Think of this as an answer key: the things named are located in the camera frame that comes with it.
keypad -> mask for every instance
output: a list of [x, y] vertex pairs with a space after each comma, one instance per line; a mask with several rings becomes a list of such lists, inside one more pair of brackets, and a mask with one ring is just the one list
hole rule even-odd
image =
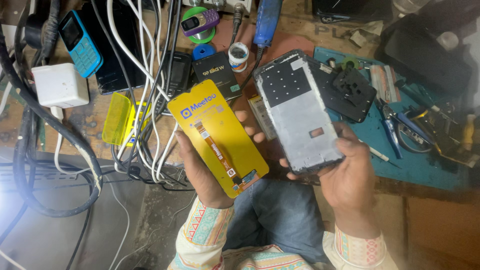
[[91, 65], [97, 61], [97, 55], [86, 37], [84, 37], [80, 44], [77, 45], [77, 48], [72, 51], [71, 56], [80, 74], [85, 73], [85, 71], [90, 69]]
[[206, 23], [211, 23], [218, 20], [220, 17], [218, 16], [218, 12], [214, 9], [209, 9], [205, 12], [202, 12], [203, 16], [205, 17]]

blue-handled pliers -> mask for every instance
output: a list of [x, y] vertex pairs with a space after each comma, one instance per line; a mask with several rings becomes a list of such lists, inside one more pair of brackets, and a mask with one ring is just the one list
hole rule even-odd
[[395, 126], [393, 120], [396, 120], [398, 123], [403, 124], [407, 129], [411, 132], [415, 133], [418, 137], [424, 139], [430, 145], [434, 145], [435, 143], [421, 130], [416, 124], [414, 124], [408, 117], [406, 117], [403, 113], [397, 115], [397, 113], [390, 107], [388, 104], [383, 100], [379, 100], [379, 107], [378, 110], [383, 117], [382, 125], [385, 128], [387, 133], [388, 141], [393, 147], [395, 151], [395, 155], [398, 159], [403, 159], [402, 152], [400, 151], [400, 144], [398, 142], [398, 137], [395, 132]]
[[402, 160], [403, 155], [401, 152], [400, 144], [398, 142], [398, 138], [395, 133], [395, 127], [392, 120], [393, 117], [390, 114], [390, 111], [393, 111], [393, 110], [381, 98], [379, 102], [377, 102], [377, 106], [378, 106], [378, 110], [380, 111], [380, 114], [382, 115], [382, 125], [384, 126], [385, 132], [387, 133], [388, 141], [392, 145], [396, 158], [399, 160]]

blue rubber cap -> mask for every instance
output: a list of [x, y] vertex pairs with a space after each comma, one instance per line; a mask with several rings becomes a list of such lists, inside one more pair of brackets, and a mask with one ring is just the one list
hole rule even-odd
[[212, 45], [198, 44], [198, 46], [193, 49], [192, 60], [197, 61], [213, 54], [216, 54], [216, 50]]

yellow lcd display screen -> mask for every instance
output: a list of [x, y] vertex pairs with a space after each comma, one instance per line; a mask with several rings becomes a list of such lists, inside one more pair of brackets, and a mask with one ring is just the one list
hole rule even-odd
[[265, 160], [212, 80], [175, 97], [167, 107], [229, 197], [268, 173]]

blue jeans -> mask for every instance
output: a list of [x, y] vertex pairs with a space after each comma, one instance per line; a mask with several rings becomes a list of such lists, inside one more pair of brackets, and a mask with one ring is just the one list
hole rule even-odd
[[328, 262], [324, 224], [310, 185], [260, 179], [235, 199], [223, 250], [275, 244], [307, 262]]

